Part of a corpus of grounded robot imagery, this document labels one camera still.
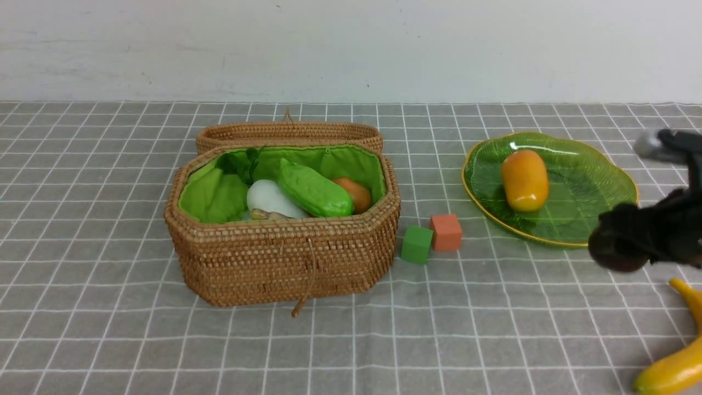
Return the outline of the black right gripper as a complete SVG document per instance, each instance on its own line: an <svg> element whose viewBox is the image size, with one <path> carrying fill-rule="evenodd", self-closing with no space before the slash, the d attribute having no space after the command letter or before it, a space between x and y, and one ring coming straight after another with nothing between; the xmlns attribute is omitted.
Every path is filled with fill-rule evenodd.
<svg viewBox="0 0 702 395"><path fill-rule="evenodd" d="M618 204L600 213L597 229L634 244L648 263L700 268L700 190L678 188L647 207Z"/></svg>

